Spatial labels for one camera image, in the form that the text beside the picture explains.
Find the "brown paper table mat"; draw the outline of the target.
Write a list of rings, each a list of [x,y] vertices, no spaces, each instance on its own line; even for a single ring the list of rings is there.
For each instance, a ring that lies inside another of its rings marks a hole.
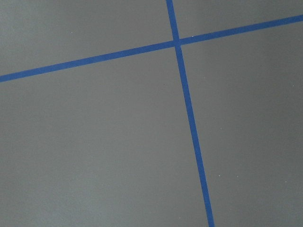
[[[3,227],[300,227],[300,0],[3,0]]]

